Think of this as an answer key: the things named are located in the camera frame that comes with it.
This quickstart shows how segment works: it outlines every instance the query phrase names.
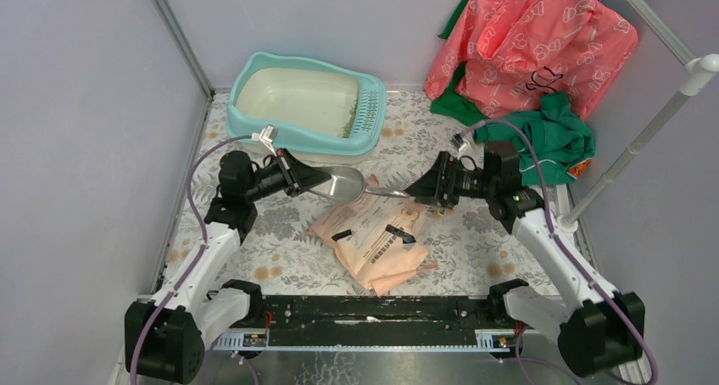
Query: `clothing pile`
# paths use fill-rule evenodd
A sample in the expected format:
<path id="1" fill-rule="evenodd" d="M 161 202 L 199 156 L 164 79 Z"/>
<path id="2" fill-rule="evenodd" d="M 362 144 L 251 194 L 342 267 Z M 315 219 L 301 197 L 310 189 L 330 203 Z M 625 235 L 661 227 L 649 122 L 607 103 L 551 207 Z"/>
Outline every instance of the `clothing pile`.
<path id="1" fill-rule="evenodd" d="M 431 111 L 471 125 L 486 117 L 529 131 L 532 145 L 551 155 L 548 182 L 576 180 L 594 155 L 584 124 L 637 46 L 637 32 L 598 0 L 462 0 L 439 35 L 425 92 Z M 491 126 L 477 141 L 514 140 Z M 528 152 L 523 181 L 537 175 Z"/>

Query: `spoon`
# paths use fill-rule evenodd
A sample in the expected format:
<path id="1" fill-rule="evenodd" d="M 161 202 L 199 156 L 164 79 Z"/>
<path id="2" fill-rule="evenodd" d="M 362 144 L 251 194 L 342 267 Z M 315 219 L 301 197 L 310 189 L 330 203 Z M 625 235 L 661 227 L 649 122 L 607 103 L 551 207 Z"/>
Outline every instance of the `spoon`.
<path id="1" fill-rule="evenodd" d="M 402 190 L 368 186 L 365 177 L 354 167 L 328 166 L 317 167 L 316 169 L 327 173 L 331 178 L 324 183 L 310 188 L 308 192 L 336 203 L 352 203 L 362 197 L 363 193 L 382 197 L 410 197 L 408 193 Z"/>

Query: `gray floor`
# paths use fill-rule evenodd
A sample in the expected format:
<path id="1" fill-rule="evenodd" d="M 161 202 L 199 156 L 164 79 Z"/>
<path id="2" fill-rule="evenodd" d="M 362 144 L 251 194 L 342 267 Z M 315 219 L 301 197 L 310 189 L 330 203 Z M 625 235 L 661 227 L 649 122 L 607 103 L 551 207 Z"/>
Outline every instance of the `gray floor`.
<path id="1" fill-rule="evenodd" d="M 525 356 L 561 364 L 555 345 L 538 334 L 527 334 Z M 467 353 L 315 353 L 265 352 L 252 360 L 261 385 L 381 385 L 381 384 L 526 384 L 516 363 L 499 364 L 485 354 Z M 526 363 L 537 385 L 573 384 L 556 370 Z M 609 385 L 607 376 L 582 380 L 586 385 Z M 166 382 L 148 382 L 160 385 Z M 195 385 L 253 384 L 246 366 L 229 353 L 214 352 L 205 361 Z"/>

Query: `pink patterned cloth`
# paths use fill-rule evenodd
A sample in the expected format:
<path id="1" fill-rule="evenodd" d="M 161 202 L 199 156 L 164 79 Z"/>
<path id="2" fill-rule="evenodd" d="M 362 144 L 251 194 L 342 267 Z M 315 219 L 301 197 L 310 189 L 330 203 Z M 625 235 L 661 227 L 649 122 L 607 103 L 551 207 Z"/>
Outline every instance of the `pink patterned cloth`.
<path id="1" fill-rule="evenodd" d="M 566 92 L 586 120 L 624 61 L 637 32 L 597 0 L 470 0 L 432 63 L 430 99 L 467 61 L 459 95 L 487 116 L 539 109 L 548 92 Z"/>

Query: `leaf pattern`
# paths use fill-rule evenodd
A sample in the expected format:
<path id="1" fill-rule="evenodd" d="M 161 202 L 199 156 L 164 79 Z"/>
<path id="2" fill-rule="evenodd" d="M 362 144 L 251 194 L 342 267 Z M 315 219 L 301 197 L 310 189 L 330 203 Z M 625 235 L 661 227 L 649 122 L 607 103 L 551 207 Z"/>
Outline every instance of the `leaf pattern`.
<path id="1" fill-rule="evenodd" d="M 432 165 L 462 124 L 429 112 L 423 92 L 390 92 L 382 136 L 370 157 L 356 167 L 375 174 L 386 186 L 405 188 Z M 215 95 L 198 155 L 227 139 L 228 95 Z M 239 144 L 219 149 L 198 168 L 192 196 L 201 215 L 215 195 L 222 155 Z M 481 149 L 475 160 L 482 163 Z M 261 163 L 262 157 L 250 154 Z M 215 279 L 257 282 L 266 294 L 367 296 L 335 257 L 332 248 L 305 231 L 331 204 L 312 194 L 289 198 L 283 193 L 257 203 L 258 217 L 245 243 L 230 257 Z M 187 203 L 178 215 L 165 274 L 177 271 L 199 238 L 199 227 Z M 422 272 L 392 295 L 483 295 L 489 286 L 521 277 L 543 294 L 556 294 L 537 261 L 489 214 L 482 200 L 463 200 L 443 215 L 432 214 L 419 239 L 430 249 L 427 263 L 438 267 Z"/>

